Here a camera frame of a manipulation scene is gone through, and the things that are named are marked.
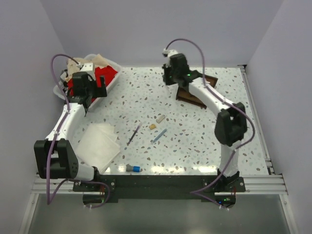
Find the green capped white marker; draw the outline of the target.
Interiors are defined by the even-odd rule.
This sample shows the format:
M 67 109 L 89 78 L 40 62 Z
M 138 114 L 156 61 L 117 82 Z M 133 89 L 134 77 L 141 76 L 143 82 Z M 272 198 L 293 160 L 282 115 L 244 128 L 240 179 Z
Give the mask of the green capped white marker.
M 168 97 L 171 97 L 171 91 L 170 91 L 170 88 L 166 85 L 165 86 L 166 90 L 167 90 L 167 93 L 168 93 Z

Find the beige eraser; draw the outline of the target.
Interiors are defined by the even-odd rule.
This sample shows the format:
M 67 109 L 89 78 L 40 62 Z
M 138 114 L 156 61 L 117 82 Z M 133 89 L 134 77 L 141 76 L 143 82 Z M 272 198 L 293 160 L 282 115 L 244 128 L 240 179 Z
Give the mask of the beige eraser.
M 156 122 L 157 123 L 161 123 L 163 120 L 164 120 L 165 116 L 164 115 L 161 115 L 157 120 Z

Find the blue pen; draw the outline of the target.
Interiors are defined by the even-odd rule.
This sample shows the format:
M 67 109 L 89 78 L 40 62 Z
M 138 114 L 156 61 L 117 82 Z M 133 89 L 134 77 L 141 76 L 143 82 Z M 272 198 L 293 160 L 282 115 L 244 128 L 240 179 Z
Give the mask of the blue pen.
M 152 140 L 151 143 L 154 144 L 155 142 L 157 142 L 166 132 L 167 132 L 167 129 L 164 129 Z

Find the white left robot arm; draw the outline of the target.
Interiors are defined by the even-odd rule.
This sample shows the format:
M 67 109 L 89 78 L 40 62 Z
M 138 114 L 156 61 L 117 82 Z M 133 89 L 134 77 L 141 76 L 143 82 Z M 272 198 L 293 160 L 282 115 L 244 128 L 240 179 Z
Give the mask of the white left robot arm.
M 84 180 L 89 191 L 96 191 L 101 186 L 101 179 L 95 176 L 96 168 L 82 162 L 71 141 L 93 101 L 107 96 L 105 76 L 93 79 L 87 72 L 76 72 L 68 90 L 61 90 L 65 98 L 62 114 L 48 136 L 34 144 L 38 174 L 46 180 Z

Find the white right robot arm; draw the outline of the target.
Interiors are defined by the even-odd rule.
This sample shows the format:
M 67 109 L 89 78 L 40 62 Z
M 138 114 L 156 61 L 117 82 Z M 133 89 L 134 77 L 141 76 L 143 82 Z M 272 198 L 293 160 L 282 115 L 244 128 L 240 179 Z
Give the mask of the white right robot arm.
M 217 179 L 220 190 L 227 192 L 234 186 L 234 176 L 238 172 L 236 147 L 242 143 L 247 131 L 247 121 L 242 114 L 242 103 L 233 103 L 216 91 L 197 70 L 191 70 L 184 54 L 176 50 L 164 50 L 167 59 L 163 64 L 163 81 L 166 85 L 177 84 L 199 99 L 216 116 L 214 135 L 221 144 L 221 162 L 218 168 L 223 176 Z

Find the red cloth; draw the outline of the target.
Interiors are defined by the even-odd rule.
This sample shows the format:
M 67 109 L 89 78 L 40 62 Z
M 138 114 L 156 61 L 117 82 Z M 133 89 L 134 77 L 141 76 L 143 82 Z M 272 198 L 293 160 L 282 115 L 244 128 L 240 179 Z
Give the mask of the red cloth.
M 101 87 L 100 84 L 100 76 L 104 76 L 105 78 L 105 85 L 106 85 L 106 90 L 108 91 L 108 87 L 110 84 L 113 83 L 115 80 L 115 77 L 117 76 L 117 70 L 115 70 L 112 66 L 106 66 L 104 68 L 99 68 L 97 67 L 95 69 L 95 76 L 96 76 L 96 82 L 97 86 Z

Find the white plastic basket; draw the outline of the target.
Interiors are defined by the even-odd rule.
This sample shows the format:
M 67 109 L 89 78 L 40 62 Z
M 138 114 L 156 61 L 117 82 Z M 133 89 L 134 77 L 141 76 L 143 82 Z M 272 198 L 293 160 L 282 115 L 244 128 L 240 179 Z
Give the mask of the white plastic basket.
M 120 75 L 121 75 L 121 72 L 122 72 L 122 67 L 121 67 L 119 64 L 117 64 L 116 62 L 111 61 L 111 60 L 109 60 L 109 59 L 107 59 L 107 58 L 106 58 L 106 61 L 108 62 L 108 64 L 109 64 L 115 71 L 117 71 L 117 74 L 114 76 L 113 80 L 112 80 L 108 85 L 106 85 L 107 93 L 109 93 L 109 92 L 114 88 L 114 86 L 118 83 L 118 79 L 119 79 L 119 77 L 120 77 Z M 58 98 L 64 100 L 64 96 L 61 94 L 61 92 L 60 92 L 60 90 L 59 90 L 59 88 L 58 88 L 57 85 L 54 86 L 54 88 L 53 88 L 53 93 L 54 93 Z M 103 97 L 96 98 L 96 99 L 92 102 L 91 106 L 89 107 L 90 112 L 91 112 L 93 109 L 95 109 L 95 107 L 98 106 L 99 103 L 100 103 L 101 101 L 103 101 Z

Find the beige cloth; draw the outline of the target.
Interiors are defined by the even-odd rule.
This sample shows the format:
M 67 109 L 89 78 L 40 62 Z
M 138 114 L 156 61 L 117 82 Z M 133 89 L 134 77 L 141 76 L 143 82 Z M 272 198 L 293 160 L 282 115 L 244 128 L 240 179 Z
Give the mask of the beige cloth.
M 110 65 L 109 61 L 104 58 L 101 54 L 89 54 L 85 58 L 74 58 L 79 65 L 84 65 L 85 63 L 93 63 L 95 68 L 105 68 Z M 68 82 L 72 76 L 73 73 L 79 72 L 80 68 L 78 67 L 77 63 L 74 62 L 72 59 L 68 59 L 67 61 L 67 77 L 65 78 L 65 81 Z

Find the purple black pen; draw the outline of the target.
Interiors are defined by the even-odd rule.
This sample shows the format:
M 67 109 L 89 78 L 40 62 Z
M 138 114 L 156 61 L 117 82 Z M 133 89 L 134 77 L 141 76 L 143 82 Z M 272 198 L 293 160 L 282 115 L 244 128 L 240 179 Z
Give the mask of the purple black pen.
M 134 130 L 132 136 L 130 137 L 129 141 L 127 142 L 127 146 L 129 146 L 129 144 L 132 142 L 133 138 L 135 137 L 135 135 L 137 134 L 137 132 L 139 131 L 141 126 L 142 126 L 142 122 L 140 122 L 139 125 Z

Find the white folded cloth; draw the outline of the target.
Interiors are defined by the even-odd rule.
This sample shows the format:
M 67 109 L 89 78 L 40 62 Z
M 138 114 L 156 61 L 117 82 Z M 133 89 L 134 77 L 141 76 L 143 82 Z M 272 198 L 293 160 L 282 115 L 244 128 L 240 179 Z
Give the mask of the white folded cloth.
M 90 124 L 75 149 L 76 156 L 103 174 L 120 153 L 114 130 L 108 123 Z

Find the small tan sharpener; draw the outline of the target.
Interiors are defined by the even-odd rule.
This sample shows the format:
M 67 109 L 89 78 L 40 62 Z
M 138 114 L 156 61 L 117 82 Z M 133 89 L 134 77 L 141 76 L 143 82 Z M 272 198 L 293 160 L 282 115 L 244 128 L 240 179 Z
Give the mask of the small tan sharpener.
M 151 124 L 151 125 L 149 126 L 149 128 L 150 128 L 150 130 L 152 130 L 152 129 L 156 128 L 156 126 L 155 126 L 154 124 Z

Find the grey blue cylinder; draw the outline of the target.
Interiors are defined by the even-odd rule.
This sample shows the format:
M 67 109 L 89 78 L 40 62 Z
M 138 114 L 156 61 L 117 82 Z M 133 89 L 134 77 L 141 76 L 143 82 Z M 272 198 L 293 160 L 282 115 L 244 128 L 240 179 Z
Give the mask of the grey blue cylinder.
M 139 166 L 126 165 L 126 172 L 139 173 L 140 171 L 141 171 L 141 168 Z

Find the aluminium right side rail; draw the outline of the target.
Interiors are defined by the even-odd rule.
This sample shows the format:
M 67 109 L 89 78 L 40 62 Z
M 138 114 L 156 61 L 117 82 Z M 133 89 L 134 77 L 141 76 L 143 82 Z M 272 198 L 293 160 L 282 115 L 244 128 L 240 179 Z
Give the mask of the aluminium right side rail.
M 258 132 L 258 137 L 260 139 L 261 148 L 262 148 L 262 151 L 264 153 L 264 158 L 265 158 L 268 173 L 269 173 L 269 175 L 275 175 L 272 160 L 270 158 L 270 154 L 268 152 L 266 141 L 265 141 L 264 136 L 263 136 L 262 127 L 261 127 L 261 124 L 259 121 L 258 113 L 257 113 L 255 103 L 254 103 L 254 98 L 253 98 L 252 91 L 251 91 L 251 88 L 249 85 L 249 81 L 248 81 L 248 77 L 247 77 L 247 73 L 246 73 L 246 67 L 247 67 L 246 65 L 239 65 L 238 66 L 238 68 L 241 71 L 243 82 L 244 82 L 246 92 L 247 92 L 247 96 L 248 96 L 248 99 L 249 99 L 249 102 L 251 105 L 251 110 L 253 113 L 253 118 L 254 118 L 256 129 Z

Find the aluminium rail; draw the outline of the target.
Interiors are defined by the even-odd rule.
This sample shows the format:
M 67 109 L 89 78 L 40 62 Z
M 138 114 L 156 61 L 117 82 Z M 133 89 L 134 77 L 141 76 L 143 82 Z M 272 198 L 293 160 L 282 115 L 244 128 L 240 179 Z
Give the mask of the aluminium rail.
M 239 65 L 238 66 L 238 68 L 241 71 L 243 82 L 244 82 L 246 92 L 247 92 L 247 96 L 248 96 L 248 99 L 249 99 L 249 102 L 251 105 L 251 110 L 253 113 L 253 118 L 254 118 L 256 129 L 258 132 L 258 137 L 260 139 L 261 148 L 262 148 L 262 151 L 264 153 L 264 158 L 265 158 L 268 173 L 269 173 L 269 175 L 275 175 L 272 160 L 270 158 L 270 154 L 268 152 L 266 141 L 265 141 L 264 136 L 263 136 L 262 127 L 261 127 L 261 124 L 259 121 L 258 113 L 257 113 L 255 103 L 254 103 L 254 98 L 253 98 L 252 91 L 251 91 L 251 88 L 249 85 L 249 81 L 248 81 L 248 77 L 247 77 L 247 73 L 246 73 L 246 67 L 247 67 L 246 65 Z
M 288 195 L 285 181 L 282 175 L 244 175 L 246 191 L 239 192 L 236 188 L 236 195 Z M 50 184 L 50 192 L 60 184 L 62 179 L 53 180 Z M 73 182 L 65 182 L 58 190 L 58 194 L 73 194 Z M 36 177 L 32 194 L 46 194 L 46 180 Z

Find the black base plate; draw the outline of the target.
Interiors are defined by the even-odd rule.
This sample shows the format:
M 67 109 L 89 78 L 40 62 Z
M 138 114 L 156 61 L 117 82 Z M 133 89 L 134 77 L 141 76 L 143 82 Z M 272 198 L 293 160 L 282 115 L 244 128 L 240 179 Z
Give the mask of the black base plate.
M 120 199 L 196 199 L 191 191 L 206 187 L 216 178 L 215 175 L 102 175 L 99 181 L 110 189 L 109 202 L 117 203 Z M 205 189 L 204 195 L 215 198 L 216 193 L 230 193 L 229 201 L 221 195 L 220 204 L 234 204 L 234 192 L 245 192 L 244 179 L 236 177 L 232 182 L 221 179 Z

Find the aluminium front rail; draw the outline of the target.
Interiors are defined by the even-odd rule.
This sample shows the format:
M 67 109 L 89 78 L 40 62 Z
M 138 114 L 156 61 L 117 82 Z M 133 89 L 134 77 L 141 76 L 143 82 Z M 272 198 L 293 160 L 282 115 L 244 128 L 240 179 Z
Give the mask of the aluminium front rail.
M 288 195 L 285 181 L 282 175 L 244 175 L 246 191 L 239 192 L 236 188 L 236 195 Z M 60 184 L 62 179 L 53 180 L 50 184 L 50 192 Z M 73 194 L 73 182 L 65 182 L 58 190 L 58 194 Z M 46 194 L 46 180 L 36 177 L 32 194 Z

